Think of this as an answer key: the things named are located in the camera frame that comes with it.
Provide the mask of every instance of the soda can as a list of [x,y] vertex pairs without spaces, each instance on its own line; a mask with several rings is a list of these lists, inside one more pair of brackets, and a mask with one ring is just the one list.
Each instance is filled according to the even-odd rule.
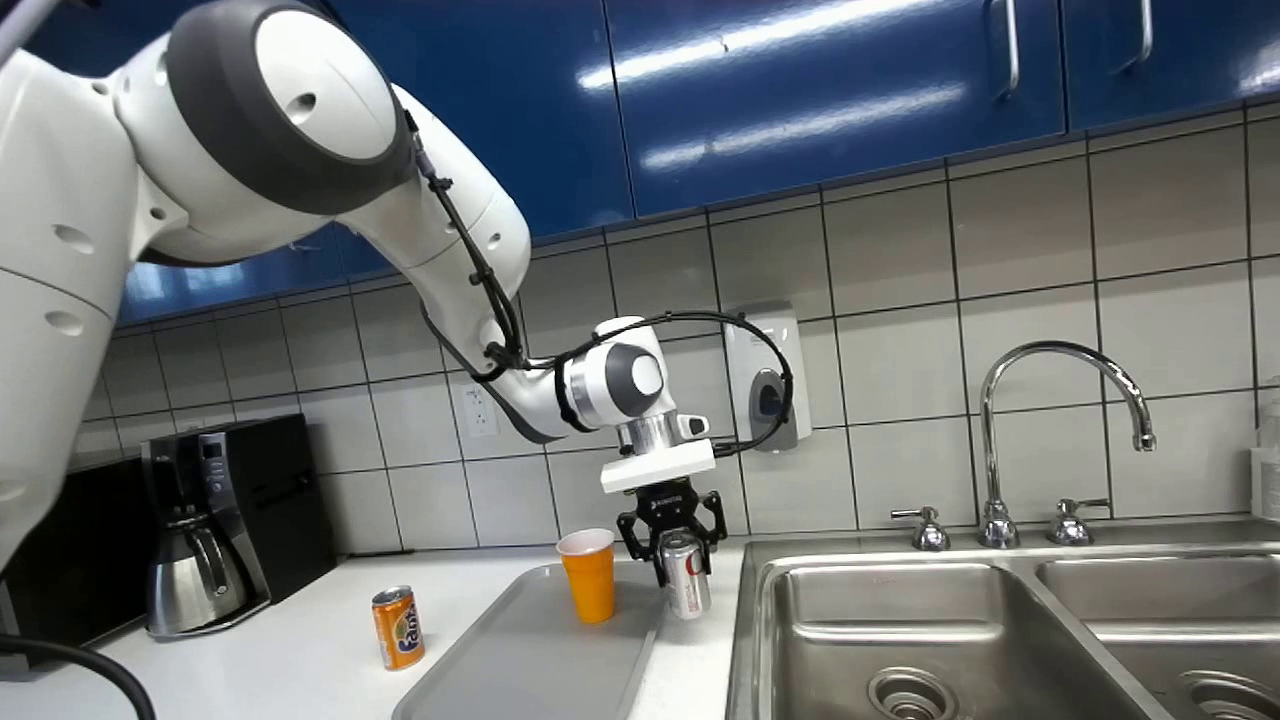
[[371,595],[371,626],[384,649],[388,671],[408,666],[426,651],[408,583]]

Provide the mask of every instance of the orange cup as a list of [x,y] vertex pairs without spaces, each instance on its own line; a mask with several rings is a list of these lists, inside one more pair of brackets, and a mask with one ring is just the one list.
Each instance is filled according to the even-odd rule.
[[612,532],[607,529],[583,529],[567,532],[554,544],[570,612],[581,625],[607,625],[616,606],[612,587]]

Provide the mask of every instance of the tile backsplash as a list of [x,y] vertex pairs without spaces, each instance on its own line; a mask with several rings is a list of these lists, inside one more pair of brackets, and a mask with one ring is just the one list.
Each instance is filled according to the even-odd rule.
[[[1280,114],[1229,110],[1083,142],[823,189],[537,250],[518,313],[554,353],[618,313],[798,313],[814,433],[699,475],[733,532],[889,529],[934,503],[976,525],[980,381],[1063,336],[1150,394],[1155,453],[1063,357],[998,386],[1011,515],[1109,495],[1114,515],[1249,509],[1260,403],[1280,386]],[[733,428],[714,326],[662,326],[675,399]],[[523,442],[440,353],[398,279],[124,326],[74,469],[148,435],[309,413],[349,550],[553,544],[627,500],[595,470],[612,433]]]

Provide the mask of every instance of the cabinet door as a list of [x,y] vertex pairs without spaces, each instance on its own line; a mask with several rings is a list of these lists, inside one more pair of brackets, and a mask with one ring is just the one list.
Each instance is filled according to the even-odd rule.
[[1052,0],[612,0],[638,214],[1063,130]]
[[1063,0],[1072,130],[1280,90],[1277,0]]
[[200,0],[61,5],[28,41],[28,52],[74,77],[109,77],[197,5]]
[[276,247],[242,265],[220,265],[220,269],[137,265],[126,271],[120,320],[137,323],[137,320],[187,316],[220,302],[340,288],[340,285],[371,279],[384,271],[388,265],[384,254],[376,254],[371,244],[362,244],[340,224],[326,224],[309,240],[297,240],[289,247]]
[[337,0],[371,59],[510,193],[537,244],[633,214],[595,0]]

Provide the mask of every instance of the robotic arm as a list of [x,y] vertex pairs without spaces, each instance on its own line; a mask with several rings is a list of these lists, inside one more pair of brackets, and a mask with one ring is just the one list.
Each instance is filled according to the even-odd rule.
[[598,482],[638,503],[618,521],[633,556],[661,583],[709,572],[723,510],[688,475],[714,453],[709,423],[675,413],[656,333],[605,320],[592,345],[529,361],[507,302],[529,271],[518,207],[297,0],[193,9],[105,81],[23,52],[0,66],[0,326],[21,336],[0,357],[0,567],[61,488],[131,259],[227,265],[326,220],[413,279],[529,438],[618,428],[622,454]]

